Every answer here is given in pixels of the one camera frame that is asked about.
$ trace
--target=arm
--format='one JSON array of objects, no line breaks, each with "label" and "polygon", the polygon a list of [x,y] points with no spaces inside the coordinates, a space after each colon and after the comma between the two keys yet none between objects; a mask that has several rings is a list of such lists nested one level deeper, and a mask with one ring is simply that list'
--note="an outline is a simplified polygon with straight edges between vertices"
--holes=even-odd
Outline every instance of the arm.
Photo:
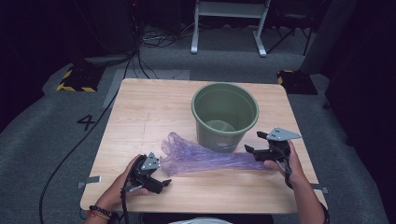
[{"label": "arm", "polygon": [[[121,204],[121,197],[120,197],[120,191],[123,188],[125,179],[127,175],[129,174],[129,171],[131,170],[131,167],[134,165],[134,161],[137,159],[138,156],[134,157],[133,160],[131,160],[126,167],[125,171],[122,172],[113,182],[113,184],[102,194],[102,196],[98,199],[96,202],[96,206],[106,209],[109,212],[112,212],[114,208],[119,206]],[[146,189],[138,189],[134,192],[128,192],[126,194],[127,197],[131,196],[137,196],[137,195],[142,195],[142,194],[148,194],[149,191]],[[84,224],[107,224],[107,219],[103,217],[91,217],[87,216],[85,219]]]},{"label": "arm", "polygon": [[[297,204],[299,221],[304,224],[323,224],[325,216],[318,197],[312,190],[311,184],[308,182],[308,179],[304,174],[303,167],[301,166],[300,160],[291,141],[289,141],[289,145],[290,168],[292,170],[289,182],[294,190],[294,198]],[[284,175],[274,161],[265,161],[264,165],[271,169],[278,170],[282,175]]]}]

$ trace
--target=person's right hand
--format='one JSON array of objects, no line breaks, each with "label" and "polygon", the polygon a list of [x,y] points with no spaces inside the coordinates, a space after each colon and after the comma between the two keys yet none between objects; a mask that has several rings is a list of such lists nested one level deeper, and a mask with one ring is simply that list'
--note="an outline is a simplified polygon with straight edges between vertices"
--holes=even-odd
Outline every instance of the person's right hand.
[{"label": "person's right hand", "polygon": [[[307,180],[303,171],[303,167],[301,166],[300,159],[298,158],[298,155],[296,153],[294,144],[290,140],[288,140],[288,142],[290,146],[289,165],[291,168],[291,175],[289,182],[292,185],[294,185],[299,181],[307,181]],[[265,161],[264,166],[273,170],[278,170],[283,176],[285,176],[285,173],[282,171],[282,169],[280,169],[280,167],[274,161]]]}]

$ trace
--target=green bucket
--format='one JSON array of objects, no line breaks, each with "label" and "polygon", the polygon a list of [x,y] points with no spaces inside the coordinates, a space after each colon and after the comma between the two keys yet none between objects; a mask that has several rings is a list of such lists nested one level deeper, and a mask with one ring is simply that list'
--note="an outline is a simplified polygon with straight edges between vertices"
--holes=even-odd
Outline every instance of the green bucket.
[{"label": "green bucket", "polygon": [[198,144],[217,152],[233,152],[259,118],[259,107],[245,89],[212,83],[196,92],[191,102]]}]

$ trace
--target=wooden tabletop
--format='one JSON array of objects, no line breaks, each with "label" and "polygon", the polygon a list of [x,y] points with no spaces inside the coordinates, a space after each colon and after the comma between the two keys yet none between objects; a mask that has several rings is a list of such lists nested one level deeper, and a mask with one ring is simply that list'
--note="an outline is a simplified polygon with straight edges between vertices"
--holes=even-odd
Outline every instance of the wooden tabletop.
[{"label": "wooden tabletop", "polygon": [[[124,79],[90,174],[100,175],[102,181],[86,186],[81,208],[88,210],[135,155],[154,152],[157,158],[164,157],[161,145],[170,132],[197,142],[191,99],[198,89],[208,83]],[[300,132],[283,87],[273,84],[234,84],[248,90],[260,108],[259,120],[245,134],[235,152],[245,152],[244,144],[267,148],[266,141],[257,137],[257,131],[269,133],[275,127],[280,127]],[[309,182],[318,183],[304,139],[292,142]],[[171,178],[172,182],[159,195],[150,193],[128,199],[130,211],[240,214],[297,212],[293,191],[286,186],[279,172],[222,169],[167,176],[158,169],[152,177],[159,181]],[[322,192],[316,190],[316,194],[326,204]]]}]

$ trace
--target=crumpled plastic wrap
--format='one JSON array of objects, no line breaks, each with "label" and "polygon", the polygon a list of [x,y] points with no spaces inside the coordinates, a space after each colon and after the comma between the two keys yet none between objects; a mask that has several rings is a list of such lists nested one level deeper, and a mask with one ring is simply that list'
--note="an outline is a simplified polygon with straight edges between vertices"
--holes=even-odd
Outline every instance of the crumpled plastic wrap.
[{"label": "crumpled plastic wrap", "polygon": [[169,133],[163,140],[162,150],[166,157],[160,157],[161,167],[170,176],[216,169],[265,170],[262,161],[255,161],[250,153],[220,153],[187,141],[177,133]]}]

